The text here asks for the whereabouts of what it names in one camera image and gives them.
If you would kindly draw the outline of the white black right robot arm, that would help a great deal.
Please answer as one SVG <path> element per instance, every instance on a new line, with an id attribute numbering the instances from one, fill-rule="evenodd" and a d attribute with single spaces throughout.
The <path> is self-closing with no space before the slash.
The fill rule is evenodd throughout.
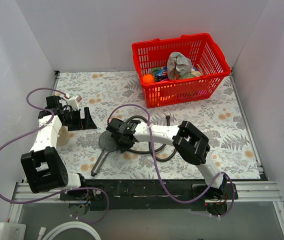
<path id="1" fill-rule="evenodd" d="M 135 143 L 144 142 L 173 146 L 184 161 L 197 167 L 212 198 L 219 199 L 227 192 L 227 179 L 212 159 L 208 137 L 189 121 L 163 126 L 148 125 L 139 120 L 126 123 L 113 118 L 106 130 L 122 151 L 127 151 Z"/>

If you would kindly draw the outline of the grey shower head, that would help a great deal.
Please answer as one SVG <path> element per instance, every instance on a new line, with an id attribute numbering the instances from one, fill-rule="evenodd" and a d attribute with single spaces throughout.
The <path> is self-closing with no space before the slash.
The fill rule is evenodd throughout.
<path id="1" fill-rule="evenodd" d="M 101 149 L 101 153 L 91 170 L 92 177 L 95 177 L 100 172 L 100 169 L 102 168 L 107 156 L 110 153 L 113 153 L 119 149 L 117 143 L 112 138 L 112 133 L 108 130 L 104 131 L 100 135 L 98 140 L 98 146 Z"/>

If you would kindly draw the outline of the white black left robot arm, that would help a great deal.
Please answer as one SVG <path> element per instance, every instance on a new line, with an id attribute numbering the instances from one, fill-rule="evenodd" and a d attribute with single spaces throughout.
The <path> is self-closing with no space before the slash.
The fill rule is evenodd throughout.
<path id="1" fill-rule="evenodd" d="M 48 96 L 46 108 L 38 115 L 41 128 L 37 132 L 35 142 L 28 153 L 21 158 L 27 182 L 35 194 L 48 192 L 53 189 L 69 190 L 77 200 L 88 196 L 88 187 L 84 184 L 84 177 L 79 173 L 69 173 L 57 152 L 58 140 L 62 137 L 61 129 L 68 131 L 94 130 L 97 128 L 88 107 L 85 107 L 84 117 L 81 117 L 79 103 L 80 95 L 61 103 L 60 96 Z"/>

